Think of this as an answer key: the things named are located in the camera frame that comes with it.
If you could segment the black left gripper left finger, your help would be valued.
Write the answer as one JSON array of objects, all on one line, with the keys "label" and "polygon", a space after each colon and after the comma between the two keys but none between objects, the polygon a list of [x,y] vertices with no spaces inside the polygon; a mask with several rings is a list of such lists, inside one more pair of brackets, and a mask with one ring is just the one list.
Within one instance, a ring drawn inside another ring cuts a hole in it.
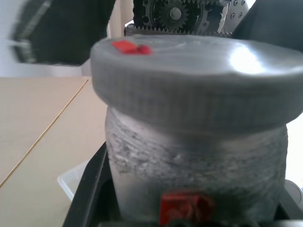
[{"label": "black left gripper left finger", "polygon": [[89,160],[80,179],[64,227],[122,227],[107,146]]}]

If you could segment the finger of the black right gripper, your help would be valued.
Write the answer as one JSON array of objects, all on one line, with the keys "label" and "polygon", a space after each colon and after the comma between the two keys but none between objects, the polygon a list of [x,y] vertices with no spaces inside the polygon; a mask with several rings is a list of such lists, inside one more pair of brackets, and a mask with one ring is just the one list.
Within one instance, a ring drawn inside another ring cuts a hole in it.
[{"label": "finger of the black right gripper", "polygon": [[107,35],[113,0],[27,0],[11,33],[20,63],[80,66]]},{"label": "finger of the black right gripper", "polygon": [[303,2],[257,0],[237,25],[232,37],[302,51]]}]

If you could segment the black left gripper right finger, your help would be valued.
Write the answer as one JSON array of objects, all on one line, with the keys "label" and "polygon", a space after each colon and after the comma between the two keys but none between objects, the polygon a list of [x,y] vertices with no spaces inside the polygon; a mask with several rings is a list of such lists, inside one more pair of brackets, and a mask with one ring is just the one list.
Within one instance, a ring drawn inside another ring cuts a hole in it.
[{"label": "black left gripper right finger", "polygon": [[303,226],[303,191],[292,181],[285,181],[276,211],[275,227]]}]

